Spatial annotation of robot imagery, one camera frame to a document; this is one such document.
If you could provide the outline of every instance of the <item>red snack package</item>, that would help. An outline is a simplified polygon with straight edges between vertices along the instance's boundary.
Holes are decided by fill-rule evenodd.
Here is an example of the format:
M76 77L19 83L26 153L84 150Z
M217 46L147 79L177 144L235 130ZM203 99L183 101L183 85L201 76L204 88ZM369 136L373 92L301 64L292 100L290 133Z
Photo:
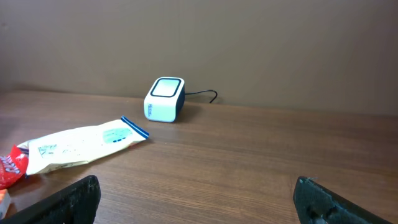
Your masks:
M15 145L8 156L0 156L0 190L8 188L22 177L28 162L27 155Z

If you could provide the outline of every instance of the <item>plastic bag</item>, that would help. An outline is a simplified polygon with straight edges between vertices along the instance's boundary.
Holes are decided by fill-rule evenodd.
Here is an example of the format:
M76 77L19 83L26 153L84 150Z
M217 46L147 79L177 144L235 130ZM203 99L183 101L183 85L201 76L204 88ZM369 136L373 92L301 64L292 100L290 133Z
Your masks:
M98 126L50 134L18 145L29 150L26 174L87 164L147 139L149 133L126 117Z
M6 189L22 177L28 165L28 158L17 146L8 156L0 156L0 190Z

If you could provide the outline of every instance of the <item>white device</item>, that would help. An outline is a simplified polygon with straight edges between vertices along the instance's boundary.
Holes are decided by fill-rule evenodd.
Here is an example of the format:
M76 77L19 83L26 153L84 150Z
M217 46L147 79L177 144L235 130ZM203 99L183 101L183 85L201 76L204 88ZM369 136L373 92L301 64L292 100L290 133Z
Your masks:
M145 117L151 121L173 122L184 101L185 82L182 78L158 78L145 97Z

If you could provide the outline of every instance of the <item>wooden tabletop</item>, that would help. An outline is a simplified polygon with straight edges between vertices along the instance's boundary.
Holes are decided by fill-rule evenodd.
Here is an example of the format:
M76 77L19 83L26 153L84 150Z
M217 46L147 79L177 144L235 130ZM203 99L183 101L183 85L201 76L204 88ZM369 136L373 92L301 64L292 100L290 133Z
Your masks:
M18 91L0 96L0 153L126 115L150 139L91 164L21 180L10 214L94 174L95 223L298 223L300 175L398 222L398 118L186 102L175 123L143 100Z

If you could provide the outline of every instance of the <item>beige wall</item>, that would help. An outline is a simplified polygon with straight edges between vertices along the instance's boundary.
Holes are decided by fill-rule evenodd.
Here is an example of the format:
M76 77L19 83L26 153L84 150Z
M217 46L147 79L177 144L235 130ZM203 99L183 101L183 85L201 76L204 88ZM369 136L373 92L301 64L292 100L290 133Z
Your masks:
M0 23L3 88L144 97L177 76L219 103L398 114L396 0L1 0Z

